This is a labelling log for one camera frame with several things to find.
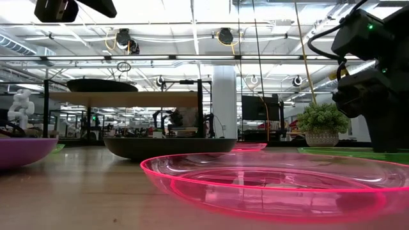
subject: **transparent pink dish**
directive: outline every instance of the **transparent pink dish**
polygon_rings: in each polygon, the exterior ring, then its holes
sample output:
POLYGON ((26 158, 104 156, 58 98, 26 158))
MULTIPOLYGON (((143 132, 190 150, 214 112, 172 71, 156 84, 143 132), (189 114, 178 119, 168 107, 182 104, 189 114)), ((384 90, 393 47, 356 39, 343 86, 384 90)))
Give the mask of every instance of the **transparent pink dish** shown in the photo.
POLYGON ((267 143, 238 142, 236 143, 232 151, 260 151, 264 149, 266 146, 267 143))
POLYGON ((402 213, 409 205, 409 166, 390 162, 299 153, 195 153, 151 158, 141 167, 168 194, 251 219, 349 222, 402 213))

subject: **ceiling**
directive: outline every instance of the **ceiling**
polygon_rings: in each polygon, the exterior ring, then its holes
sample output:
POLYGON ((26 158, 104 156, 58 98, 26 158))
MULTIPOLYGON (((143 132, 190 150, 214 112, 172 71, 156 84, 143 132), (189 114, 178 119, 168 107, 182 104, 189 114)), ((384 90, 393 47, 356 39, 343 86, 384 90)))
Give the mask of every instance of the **ceiling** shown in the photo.
MULTIPOLYGON (((130 35, 138 42, 141 55, 301 55, 302 44, 306 43, 313 33, 319 33, 338 24, 353 7, 354 0, 301 0, 297 1, 300 27, 297 24, 295 5, 292 1, 256 0, 253 7, 251 1, 240 0, 240 14, 237 0, 113 0, 118 12, 116 18, 109 19, 95 10, 79 3, 79 15, 71 24, 44 24, 34 16, 35 0, 2 0, 0 7, 0 35, 12 37, 16 42, 32 49, 46 47, 49 53, 57 56, 108 56, 124 55, 119 48, 110 49, 114 45, 114 35, 120 28, 129 28, 130 35), (215 38, 222 27, 231 29, 238 41, 239 32, 242 39, 232 47, 223 46, 215 38)), ((368 1, 362 6, 369 13, 384 18, 399 7, 382 7, 383 1, 368 1)), ((330 52, 335 33, 315 42, 317 48, 330 52)), ((38 55, 44 55, 44 48, 38 55)), ((306 55, 316 55, 305 46, 306 55)), ((0 47, 0 56, 18 56, 20 54, 0 47)), ((221 65, 214 61, 130 61, 133 69, 121 76, 123 81, 134 82, 141 90, 155 91, 158 76, 169 80, 212 78, 213 67, 221 65)), ((0 79, 4 81, 38 81, 45 78, 46 69, 55 75, 57 81, 89 77, 118 80, 116 62, 101 61, 55 61, 53 66, 40 65, 34 61, 0 62, 3 72, 0 79), (32 75, 23 78, 24 74, 8 71, 14 67, 21 72, 32 75)), ((349 69, 356 69, 360 62, 351 62, 349 69)), ((306 79, 303 62, 279 63, 257 62, 243 63, 241 73, 238 63, 234 65, 238 77, 238 93, 259 91, 263 77, 265 91, 308 91, 306 81, 300 88, 292 86, 297 75, 306 79)), ((327 84, 328 76, 336 70, 336 63, 325 60, 308 61, 308 70, 316 90, 328 91, 334 88, 327 84)), ((192 86, 174 85, 170 91, 188 91, 192 86)), ((283 99, 291 101, 293 95, 283 95, 283 99)), ((308 101, 308 95, 293 98, 292 101, 308 101)))

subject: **shelf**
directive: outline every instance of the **shelf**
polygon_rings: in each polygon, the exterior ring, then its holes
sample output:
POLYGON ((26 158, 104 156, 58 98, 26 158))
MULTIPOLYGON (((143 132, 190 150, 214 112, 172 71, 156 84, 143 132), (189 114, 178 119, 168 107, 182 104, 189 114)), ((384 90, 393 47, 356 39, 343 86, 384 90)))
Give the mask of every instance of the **shelf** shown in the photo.
POLYGON ((50 99, 86 107, 197 107, 196 92, 55 92, 50 99))

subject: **wooden tabletop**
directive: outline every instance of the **wooden tabletop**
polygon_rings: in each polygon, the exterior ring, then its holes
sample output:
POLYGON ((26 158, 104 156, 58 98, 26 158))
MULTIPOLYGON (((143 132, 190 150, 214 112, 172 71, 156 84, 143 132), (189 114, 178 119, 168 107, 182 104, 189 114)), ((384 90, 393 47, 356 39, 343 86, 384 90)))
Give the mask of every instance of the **wooden tabletop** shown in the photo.
POLYGON ((104 147, 66 148, 0 172, 2 230, 401 230, 405 223, 401 214, 354 224, 300 225, 212 213, 159 192, 139 164, 104 147))
POLYGON ((86 107, 197 107, 196 92, 52 92, 50 99, 86 107))

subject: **black metal frame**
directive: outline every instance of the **black metal frame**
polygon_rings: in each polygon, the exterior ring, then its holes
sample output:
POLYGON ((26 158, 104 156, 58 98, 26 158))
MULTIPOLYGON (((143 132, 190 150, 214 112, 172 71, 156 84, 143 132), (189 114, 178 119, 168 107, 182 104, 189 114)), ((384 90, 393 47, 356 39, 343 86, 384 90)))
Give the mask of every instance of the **black metal frame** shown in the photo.
POLYGON ((197 83, 197 123, 198 128, 197 128, 197 133, 199 138, 205 138, 205 130, 203 128, 203 83, 209 83, 210 85, 210 112, 212 112, 212 81, 207 80, 207 81, 202 81, 202 79, 198 80, 163 80, 161 85, 160 85, 160 90, 163 92, 164 91, 164 86, 166 83, 171 83, 172 85, 174 83, 179 83, 179 84, 194 84, 197 83))

